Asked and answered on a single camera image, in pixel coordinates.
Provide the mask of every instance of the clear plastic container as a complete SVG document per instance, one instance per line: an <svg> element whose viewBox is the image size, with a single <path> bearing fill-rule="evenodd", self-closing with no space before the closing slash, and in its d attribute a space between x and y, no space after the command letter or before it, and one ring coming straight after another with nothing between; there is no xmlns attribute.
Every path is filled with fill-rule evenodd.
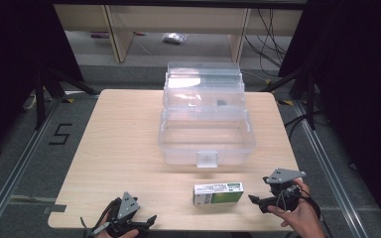
<svg viewBox="0 0 381 238"><path fill-rule="evenodd" d="M159 146L169 165L239 165L256 146L237 63L169 63L164 107Z"/></svg>
<svg viewBox="0 0 381 238"><path fill-rule="evenodd" d="M169 63L165 108L245 107L244 83L237 63Z"/></svg>
<svg viewBox="0 0 381 238"><path fill-rule="evenodd" d="M169 165L197 165L216 168L218 165L243 164L256 145L249 113L201 116L164 110L161 118L159 146Z"/></svg>

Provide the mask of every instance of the small box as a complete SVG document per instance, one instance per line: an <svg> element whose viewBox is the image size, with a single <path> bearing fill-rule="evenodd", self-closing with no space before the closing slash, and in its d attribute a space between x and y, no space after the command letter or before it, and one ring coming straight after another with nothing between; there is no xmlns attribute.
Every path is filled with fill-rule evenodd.
<svg viewBox="0 0 381 238"><path fill-rule="evenodd" d="M243 191L242 182L197 184L193 187L193 204L237 202Z"/></svg>

